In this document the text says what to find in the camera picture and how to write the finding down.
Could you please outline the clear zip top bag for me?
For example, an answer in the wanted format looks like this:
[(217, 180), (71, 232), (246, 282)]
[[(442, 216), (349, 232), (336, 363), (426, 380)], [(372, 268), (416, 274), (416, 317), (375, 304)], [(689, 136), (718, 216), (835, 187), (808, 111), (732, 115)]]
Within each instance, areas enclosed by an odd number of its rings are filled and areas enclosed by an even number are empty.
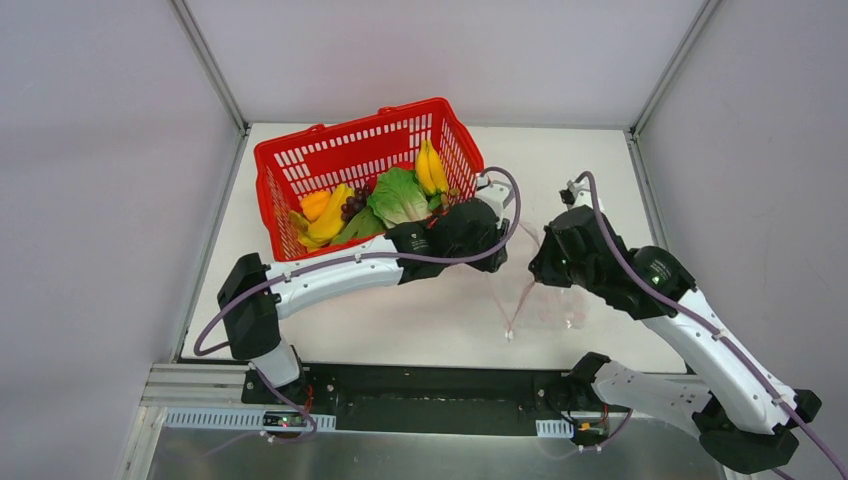
[(578, 288), (545, 286), (528, 270), (530, 260), (541, 251), (541, 230), (523, 220), (512, 240), (515, 246), (507, 262), (486, 276), (506, 341), (528, 332), (584, 328), (589, 313), (586, 294)]

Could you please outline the green lettuce head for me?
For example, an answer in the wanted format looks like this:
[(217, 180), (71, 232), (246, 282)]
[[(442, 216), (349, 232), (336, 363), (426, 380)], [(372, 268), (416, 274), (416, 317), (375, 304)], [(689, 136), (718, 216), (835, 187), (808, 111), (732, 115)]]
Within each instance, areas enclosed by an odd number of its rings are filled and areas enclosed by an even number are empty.
[(392, 167), (377, 177), (367, 205), (387, 228), (431, 216), (428, 199), (415, 173), (399, 167)]

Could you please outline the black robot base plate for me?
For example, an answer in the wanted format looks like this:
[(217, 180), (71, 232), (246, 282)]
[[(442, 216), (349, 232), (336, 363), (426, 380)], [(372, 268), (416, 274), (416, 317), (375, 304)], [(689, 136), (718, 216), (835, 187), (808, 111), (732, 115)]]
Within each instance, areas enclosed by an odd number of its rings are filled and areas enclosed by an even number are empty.
[(278, 391), (357, 432), (534, 436), (539, 421), (571, 424), (605, 410), (557, 370), (308, 363)]

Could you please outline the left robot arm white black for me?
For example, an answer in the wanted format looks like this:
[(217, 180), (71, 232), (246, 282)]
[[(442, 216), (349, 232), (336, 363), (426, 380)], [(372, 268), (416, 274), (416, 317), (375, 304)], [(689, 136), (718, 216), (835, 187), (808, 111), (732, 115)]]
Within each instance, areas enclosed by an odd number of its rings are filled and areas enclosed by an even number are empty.
[(245, 255), (218, 294), (230, 353), (261, 373), (279, 403), (293, 404), (305, 378), (281, 320), (359, 290), (434, 278), (454, 264), (494, 272), (505, 261), (511, 228), (489, 204), (472, 199), (326, 256), (265, 264), (256, 253)]

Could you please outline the red plastic shopping basket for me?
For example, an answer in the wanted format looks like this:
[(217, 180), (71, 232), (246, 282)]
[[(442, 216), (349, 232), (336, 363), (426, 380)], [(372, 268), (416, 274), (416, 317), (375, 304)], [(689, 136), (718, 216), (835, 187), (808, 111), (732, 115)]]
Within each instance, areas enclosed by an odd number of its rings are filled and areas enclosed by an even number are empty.
[(441, 97), (381, 108), (376, 114), (260, 142), (253, 150), (259, 212), (273, 257), (291, 261), (310, 256), (289, 222), (303, 197), (333, 191), (341, 183), (372, 187), (392, 167), (412, 169), (420, 143), (428, 139), (439, 154), (451, 188), (461, 199), (473, 196), (484, 159), (450, 103)]

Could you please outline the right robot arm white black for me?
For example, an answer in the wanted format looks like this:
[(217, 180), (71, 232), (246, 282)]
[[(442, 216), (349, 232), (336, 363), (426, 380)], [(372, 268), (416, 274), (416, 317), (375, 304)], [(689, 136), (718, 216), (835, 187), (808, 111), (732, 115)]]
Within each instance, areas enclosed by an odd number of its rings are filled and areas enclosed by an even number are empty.
[(688, 387), (632, 370), (589, 352), (566, 377), (569, 400), (583, 410), (599, 403), (642, 411), (696, 438), (723, 466), (744, 474), (787, 465), (800, 442), (793, 431), (811, 422), (821, 399), (778, 381), (732, 336), (694, 277), (657, 246), (627, 247), (601, 232), (610, 225), (589, 206), (566, 211), (544, 226), (528, 266), (546, 286), (579, 286), (654, 331), (702, 380)]

